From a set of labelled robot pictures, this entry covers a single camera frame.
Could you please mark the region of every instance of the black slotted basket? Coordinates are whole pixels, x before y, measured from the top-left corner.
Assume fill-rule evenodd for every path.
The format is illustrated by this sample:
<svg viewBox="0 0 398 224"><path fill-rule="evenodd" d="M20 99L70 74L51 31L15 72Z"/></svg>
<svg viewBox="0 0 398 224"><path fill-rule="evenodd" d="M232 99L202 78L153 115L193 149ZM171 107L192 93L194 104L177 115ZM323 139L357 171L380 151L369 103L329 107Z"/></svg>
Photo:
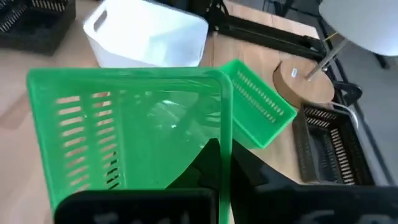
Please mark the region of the black slotted basket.
<svg viewBox="0 0 398 224"><path fill-rule="evenodd" d="M348 113L304 104L293 130L304 182L374 185Z"/></svg>
<svg viewBox="0 0 398 224"><path fill-rule="evenodd" d="M0 0L0 47L52 55L75 17L75 0Z"/></svg>

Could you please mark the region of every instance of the round wooden lamp base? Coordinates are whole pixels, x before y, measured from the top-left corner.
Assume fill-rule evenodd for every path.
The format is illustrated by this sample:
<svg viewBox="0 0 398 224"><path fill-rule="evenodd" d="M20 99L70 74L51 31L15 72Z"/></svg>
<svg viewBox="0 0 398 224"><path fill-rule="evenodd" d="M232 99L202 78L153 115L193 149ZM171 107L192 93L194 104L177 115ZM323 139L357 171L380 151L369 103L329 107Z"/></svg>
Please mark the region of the round wooden lamp base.
<svg viewBox="0 0 398 224"><path fill-rule="evenodd" d="M276 90L296 108L300 108L303 102L328 103L335 95L332 82L322 71L318 71L311 80L305 78L315 65L314 61L293 57L282 61L274 72Z"/></svg>

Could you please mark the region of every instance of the white lamp shade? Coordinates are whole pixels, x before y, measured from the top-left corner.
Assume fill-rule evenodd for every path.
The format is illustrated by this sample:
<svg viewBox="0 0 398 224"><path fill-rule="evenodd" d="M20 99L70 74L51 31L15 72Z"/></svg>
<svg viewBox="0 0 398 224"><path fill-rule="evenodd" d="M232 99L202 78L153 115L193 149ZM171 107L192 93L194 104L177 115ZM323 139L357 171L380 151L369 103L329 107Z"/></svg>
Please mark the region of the white lamp shade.
<svg viewBox="0 0 398 224"><path fill-rule="evenodd" d="M360 47L398 55L398 0L323 0L319 12L334 30Z"/></svg>

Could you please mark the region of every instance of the gray floor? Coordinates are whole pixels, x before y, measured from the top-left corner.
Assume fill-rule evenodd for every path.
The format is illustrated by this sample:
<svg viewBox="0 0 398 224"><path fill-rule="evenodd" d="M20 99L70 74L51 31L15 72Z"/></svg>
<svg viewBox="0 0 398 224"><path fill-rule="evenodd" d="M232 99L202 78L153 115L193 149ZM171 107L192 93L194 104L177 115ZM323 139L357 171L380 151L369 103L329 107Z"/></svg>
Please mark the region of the gray floor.
<svg viewBox="0 0 398 224"><path fill-rule="evenodd" d="M261 11L275 13L274 5L269 0L234 0L245 6ZM296 0L294 7L302 11L318 14L316 0ZM317 28L320 38L322 32L316 19L311 16L290 10L286 18L302 22ZM328 27L329 34L334 31ZM340 41L340 37L334 38L333 43ZM393 184L398 184L398 66L397 61L387 58L390 69L380 67L375 56L354 44L348 44L339 54L338 58L344 68L350 82L358 84L363 89L363 96L358 101L359 108L363 111L365 122L371 128L376 145L371 144L368 135L360 124L359 135L367 152L371 169L377 173L375 179L381 184L387 184L387 178L383 175L382 163L385 163L388 173L392 176Z"/></svg>

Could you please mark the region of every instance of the black plastic tray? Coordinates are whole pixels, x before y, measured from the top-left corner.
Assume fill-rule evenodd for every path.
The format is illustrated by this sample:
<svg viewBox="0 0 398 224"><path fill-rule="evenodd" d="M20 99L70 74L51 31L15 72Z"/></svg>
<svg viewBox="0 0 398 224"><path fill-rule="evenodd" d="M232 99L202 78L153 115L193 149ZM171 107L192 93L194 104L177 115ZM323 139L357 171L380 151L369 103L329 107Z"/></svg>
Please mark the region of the black plastic tray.
<svg viewBox="0 0 398 224"><path fill-rule="evenodd" d="M348 113L304 104L293 131L304 182L374 185Z"/></svg>
<svg viewBox="0 0 398 224"><path fill-rule="evenodd" d="M75 17L75 0L2 0L0 47L52 55Z"/></svg>

